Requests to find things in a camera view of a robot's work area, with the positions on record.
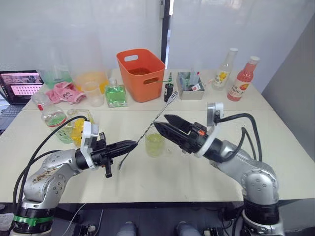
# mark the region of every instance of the small bottle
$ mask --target small bottle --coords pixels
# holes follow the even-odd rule
[[[66,122],[66,114],[61,108],[55,106],[46,94],[37,92],[31,96],[31,99],[41,111],[42,120],[51,130],[55,130]],[[55,134],[63,143],[70,144],[72,143],[70,133],[71,127],[64,126]]]
[[[243,96],[245,90],[248,88],[250,82],[254,78],[253,71],[260,61],[259,57],[251,56],[245,68],[238,73],[233,87],[228,92],[227,98],[231,101],[237,102]]]
[[[127,106],[125,86],[118,85],[115,78],[110,78],[106,86],[106,100],[109,107]]]
[[[165,85],[165,92],[164,92],[164,102],[167,102],[168,98],[172,95],[174,88],[174,83],[172,79],[172,72],[169,74],[168,81]]]
[[[217,70],[215,79],[212,81],[212,87],[215,90],[222,90],[228,80],[228,77],[233,69],[233,62],[236,57],[238,49],[230,48],[230,51],[226,55],[224,62]]]

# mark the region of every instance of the orange basket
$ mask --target orange basket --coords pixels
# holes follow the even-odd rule
[[[147,49],[117,54],[124,85],[137,102],[161,96],[165,64]]]

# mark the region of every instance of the small glass cup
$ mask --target small glass cup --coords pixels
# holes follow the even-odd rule
[[[91,106],[99,107],[104,104],[104,95],[99,89],[99,83],[86,82],[82,85],[82,90]]]
[[[146,151],[150,157],[158,157],[164,151],[165,138],[152,126],[145,135]]]

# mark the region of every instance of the shoe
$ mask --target shoe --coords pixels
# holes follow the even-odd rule
[[[179,222],[176,227],[178,236],[201,236],[199,231],[194,228],[191,224],[186,223],[185,221]]]
[[[131,221],[127,221],[117,233],[117,236],[136,236],[137,228]]]

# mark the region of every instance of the red juice bottle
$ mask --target red juice bottle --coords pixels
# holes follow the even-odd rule
[[[228,92],[228,99],[234,102],[237,102],[241,99],[245,90],[248,88],[252,79],[254,78],[253,71],[255,70],[259,61],[259,57],[251,56],[245,68],[241,70],[240,73],[238,73],[233,87]]]

